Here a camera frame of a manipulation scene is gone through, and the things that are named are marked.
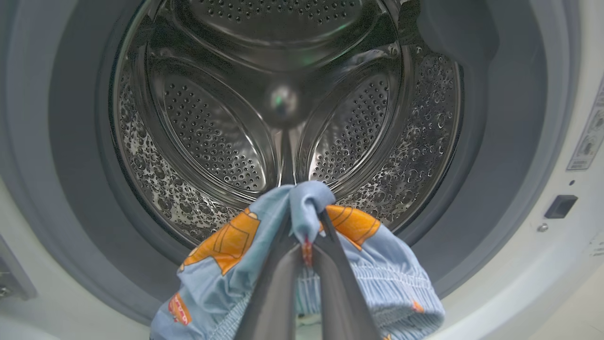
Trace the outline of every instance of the white washing machine body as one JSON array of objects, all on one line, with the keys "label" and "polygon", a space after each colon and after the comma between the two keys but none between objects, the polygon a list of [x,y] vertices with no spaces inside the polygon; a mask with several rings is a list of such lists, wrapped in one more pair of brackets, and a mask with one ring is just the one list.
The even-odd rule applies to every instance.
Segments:
[{"label": "white washing machine body", "polygon": [[[562,27],[560,25],[547,24],[565,20],[564,1],[536,0],[530,5],[541,26],[548,56],[546,110],[564,110],[568,104],[570,112],[566,121],[548,120],[546,116],[544,130],[555,130],[555,124],[564,123],[565,133],[557,136],[559,152],[552,159],[539,158],[541,152],[547,153],[552,148],[551,145],[539,143],[536,146],[534,160],[523,179],[524,186],[531,187],[531,183],[536,181],[542,181],[544,185],[531,200],[515,200],[506,208],[498,223],[513,224],[514,227],[508,229],[512,230],[513,235],[506,238],[500,249],[490,250],[496,253],[482,255],[485,263],[481,268],[446,294],[443,298],[446,322],[432,339],[528,338],[563,303],[564,298],[601,265],[601,259],[604,258],[593,256],[596,251],[594,245],[599,243],[597,240],[604,227],[599,215],[601,202],[604,201],[604,152],[597,152],[599,146],[596,146],[588,169],[568,170],[569,164],[581,150],[585,134],[594,124],[596,101],[604,103],[604,23],[601,20],[604,3],[598,0],[579,2],[580,44],[577,46],[580,53],[577,54],[579,60],[575,82],[571,80],[570,71],[556,69],[557,63],[567,61],[565,58],[570,55],[557,53],[557,49],[572,49],[564,39],[568,32],[555,29]],[[9,49],[9,62],[26,55],[30,58],[24,60],[30,67],[27,73],[35,73],[40,82],[15,83],[16,88],[6,92],[7,106],[13,105],[11,107],[14,108],[16,105],[10,97],[15,91],[48,93],[46,87],[51,83],[54,55],[63,38],[64,26],[76,6],[75,0],[62,1],[60,5],[45,1],[14,5],[12,13],[15,18],[11,22],[17,32],[23,33],[29,28],[34,30],[35,22],[41,17],[51,18],[59,24],[56,28],[50,27],[44,35],[33,35],[37,39],[27,46],[35,47],[39,51],[37,56],[34,57],[31,50]],[[31,7],[37,7],[37,10],[31,11]],[[18,68],[8,70],[7,79],[15,80],[24,71]],[[574,98],[568,100],[555,96],[560,86],[573,87]],[[44,95],[32,96],[32,102],[25,105],[24,110],[46,110],[49,100]],[[551,163],[547,178],[539,178],[542,173],[534,171],[542,166],[540,162]],[[22,273],[15,274],[24,290],[22,295],[28,299],[24,300],[15,294],[0,301],[0,337],[146,339],[149,329],[144,321],[140,322],[132,315],[126,316],[123,310],[118,312],[115,306],[107,305],[102,293],[91,293],[90,286],[82,277],[73,278],[72,268],[66,268],[60,259],[57,260],[56,253],[51,255],[45,240],[40,239],[40,233],[26,218],[28,212],[23,213],[27,209],[22,203],[17,203],[18,194],[9,190],[10,184],[5,183],[10,177],[3,174],[3,180],[0,186],[0,235],[10,249],[9,252],[4,251],[3,257],[13,256],[22,269]],[[481,194],[484,200],[489,199],[488,193]],[[558,195],[574,195],[578,200],[564,218],[545,218]],[[518,220],[518,211],[523,209],[527,213]],[[86,244],[77,236],[70,242]],[[83,257],[102,257],[93,251],[87,253],[86,247],[80,251]],[[130,286],[123,287],[126,293],[130,289]],[[136,294],[139,292],[132,288],[132,295]]]}]

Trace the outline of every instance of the sticker label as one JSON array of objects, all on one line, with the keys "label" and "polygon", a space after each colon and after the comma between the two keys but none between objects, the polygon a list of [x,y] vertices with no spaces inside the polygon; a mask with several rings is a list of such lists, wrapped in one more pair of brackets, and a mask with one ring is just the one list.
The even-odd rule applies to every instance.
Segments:
[{"label": "sticker label", "polygon": [[600,82],[596,102],[591,108],[590,118],[583,129],[567,171],[587,170],[600,149],[602,140],[604,140],[604,77]]}]

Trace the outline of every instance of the orange print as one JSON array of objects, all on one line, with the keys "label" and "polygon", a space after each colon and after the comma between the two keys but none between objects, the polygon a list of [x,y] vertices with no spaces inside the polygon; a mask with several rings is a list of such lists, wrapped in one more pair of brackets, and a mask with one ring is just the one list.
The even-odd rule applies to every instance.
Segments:
[{"label": "orange print", "polygon": [[413,307],[411,308],[416,313],[423,314],[423,307],[417,301],[413,300]]},{"label": "orange print", "polygon": [[326,208],[333,227],[348,239],[359,251],[365,241],[375,234],[380,226],[380,221],[352,207],[330,205]]},{"label": "orange print", "polygon": [[168,311],[174,316],[174,322],[180,322],[185,326],[191,322],[191,314],[188,312],[187,306],[182,302],[180,293],[176,293],[172,299],[170,299]]},{"label": "orange print", "polygon": [[241,214],[225,224],[219,231],[208,237],[184,261],[181,268],[213,257],[222,275],[233,268],[254,241],[260,220],[246,208]]}]

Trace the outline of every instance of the washing machine drum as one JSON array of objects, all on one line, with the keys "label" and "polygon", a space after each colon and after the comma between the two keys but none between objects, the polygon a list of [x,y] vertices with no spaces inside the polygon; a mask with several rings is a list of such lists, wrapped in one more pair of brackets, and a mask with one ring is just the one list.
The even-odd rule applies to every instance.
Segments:
[{"label": "washing machine drum", "polygon": [[37,19],[7,62],[32,63],[39,32],[55,52],[50,85],[7,73],[2,176],[55,259],[141,322],[190,249],[306,180],[412,245],[445,296],[515,230],[558,131],[527,1],[401,2],[21,4]]}]

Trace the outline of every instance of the patterned cloth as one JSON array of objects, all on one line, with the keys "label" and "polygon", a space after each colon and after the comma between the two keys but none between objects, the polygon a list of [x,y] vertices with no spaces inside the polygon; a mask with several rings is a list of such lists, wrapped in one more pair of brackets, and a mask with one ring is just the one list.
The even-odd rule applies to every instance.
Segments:
[{"label": "patterned cloth", "polygon": [[[434,332],[445,311],[411,249],[372,216],[329,205],[334,201],[316,181],[262,195],[193,249],[178,270],[181,288],[153,319],[151,339],[233,339],[287,207],[301,243],[315,240],[322,228],[317,213],[327,209],[384,339],[422,339]],[[296,312],[304,316],[300,329],[320,322],[320,283],[312,269],[298,278]]]}]

